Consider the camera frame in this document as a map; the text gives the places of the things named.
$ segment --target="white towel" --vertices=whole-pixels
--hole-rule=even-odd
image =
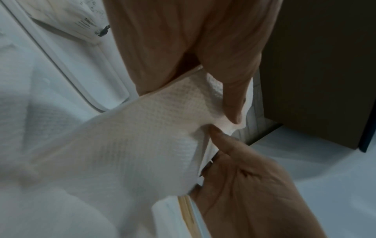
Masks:
[[[0,54],[1,66],[4,60],[8,59]],[[11,82],[16,73],[3,72],[0,70],[1,82]],[[168,195],[183,195],[193,188],[200,168],[217,152],[207,135],[207,125],[215,124],[228,134],[244,127],[245,116],[252,102],[252,89],[251,83],[242,111],[243,123],[234,125],[222,112],[221,83],[198,67],[164,88],[103,113],[31,153],[19,155],[16,147],[13,148],[16,150],[8,150],[12,153],[9,152],[7,158],[17,158],[21,163],[15,163],[17,169],[13,164],[7,167],[6,173],[0,171],[2,182],[4,177],[21,181],[22,189],[9,193],[19,201],[40,201],[40,194],[56,194],[56,189],[59,189],[62,197],[74,199],[73,202],[63,203],[64,209],[52,209],[51,217],[54,219],[49,219],[50,225],[34,227],[40,229],[36,233],[39,237],[43,237],[40,234],[44,229],[48,234],[45,237],[53,237],[50,235],[54,232],[59,234],[55,237],[62,237],[64,229],[70,226],[66,218],[74,216],[69,212],[78,213],[80,209],[87,216],[94,213],[104,215],[106,218],[103,219],[116,227],[119,235],[133,233],[141,225],[153,234],[151,206]],[[20,124],[15,124],[18,119],[25,120],[25,111],[20,109],[17,112],[9,117],[0,108],[1,143],[13,140],[14,136],[22,136],[22,133],[6,131],[7,128],[19,127]],[[47,197],[46,201],[51,204],[60,204],[53,201],[59,196],[50,194]],[[22,231],[27,219],[45,217],[49,209],[39,214],[40,209],[33,207],[36,203],[27,204],[24,210],[17,213],[24,219],[12,221],[24,222],[16,226],[20,228],[20,234],[25,232],[30,237],[30,228]],[[88,207],[96,211],[89,212]],[[103,219],[90,221],[100,224]],[[12,234],[12,224],[0,227],[0,231]]]

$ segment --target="human hand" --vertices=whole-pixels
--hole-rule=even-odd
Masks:
[[[241,110],[282,0],[104,0],[120,55],[139,94],[202,64],[223,83],[223,111]]]
[[[213,238],[324,238],[288,173],[235,138],[210,127],[219,148],[190,194]]]

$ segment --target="tiled wall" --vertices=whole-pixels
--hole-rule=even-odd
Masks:
[[[278,123],[269,120],[264,116],[259,71],[256,72],[253,80],[253,103],[247,114],[247,127],[238,130],[233,134],[234,137],[249,145],[279,126]]]

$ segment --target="plastic bag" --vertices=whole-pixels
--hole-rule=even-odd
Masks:
[[[97,44],[109,29],[95,0],[17,0],[28,15],[72,36]]]

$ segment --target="waffle-textured cloth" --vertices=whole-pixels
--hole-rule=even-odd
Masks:
[[[18,82],[25,85],[19,87],[16,79],[28,77],[30,67],[26,66],[30,60],[21,62],[23,56],[16,53],[12,57],[3,56],[0,54],[0,83],[11,87],[11,96],[18,98],[25,94],[22,91],[27,91],[28,80]],[[18,67],[4,64],[10,59]],[[0,170],[0,177],[3,189],[9,193],[0,196],[0,205],[3,207],[2,201],[12,201],[13,207],[19,207],[20,201],[27,201],[16,213],[10,210],[11,206],[7,207],[5,214],[9,219],[0,227],[2,237],[23,237],[17,236],[21,233],[29,237],[62,237],[62,234],[74,237],[64,230],[79,227],[78,220],[84,220],[85,216],[92,224],[113,225],[120,236],[134,233],[140,226],[153,234],[151,206],[168,195],[183,195],[193,188],[200,168],[217,152],[207,135],[208,124],[215,124],[228,134],[244,127],[252,89],[251,83],[242,111],[243,123],[234,125],[222,112],[221,83],[199,67],[164,88],[103,113],[27,154],[18,150],[23,136],[22,121],[27,120],[23,110],[27,100],[23,97],[14,101],[17,111],[4,111],[9,105],[2,94],[0,147],[5,148],[1,158],[5,169]],[[21,187],[11,189],[9,180],[20,182]],[[103,217],[95,219],[95,214]],[[26,225],[28,220],[42,218],[47,225],[34,226],[38,232],[32,233]],[[19,230],[15,233],[9,227],[17,222]],[[83,223],[82,228],[87,230],[86,225]],[[90,231],[78,234],[92,235]]]

